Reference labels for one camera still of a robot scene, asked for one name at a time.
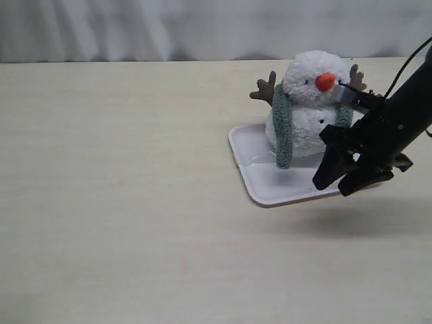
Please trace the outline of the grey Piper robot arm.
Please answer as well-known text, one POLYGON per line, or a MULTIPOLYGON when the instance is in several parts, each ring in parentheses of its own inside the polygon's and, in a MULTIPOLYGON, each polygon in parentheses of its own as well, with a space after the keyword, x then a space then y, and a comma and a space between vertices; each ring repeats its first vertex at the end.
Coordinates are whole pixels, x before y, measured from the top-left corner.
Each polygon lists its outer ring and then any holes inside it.
POLYGON ((363 116, 349 128, 328 125, 320 133, 326 149, 313 184, 324 190, 337 182, 349 196, 412 167, 403 151, 431 125, 431 54, 392 96, 338 84, 332 97, 363 116))

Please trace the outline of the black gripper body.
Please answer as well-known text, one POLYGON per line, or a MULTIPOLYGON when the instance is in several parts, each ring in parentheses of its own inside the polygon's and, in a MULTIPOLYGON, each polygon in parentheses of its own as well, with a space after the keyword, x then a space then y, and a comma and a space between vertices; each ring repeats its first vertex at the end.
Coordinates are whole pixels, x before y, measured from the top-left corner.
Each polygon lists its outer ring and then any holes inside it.
POLYGON ((425 131, 425 110, 409 111, 390 107, 369 111, 353 126, 328 125, 320 133, 326 152, 342 158, 342 163, 370 168, 408 169, 411 159, 403 153, 425 131))

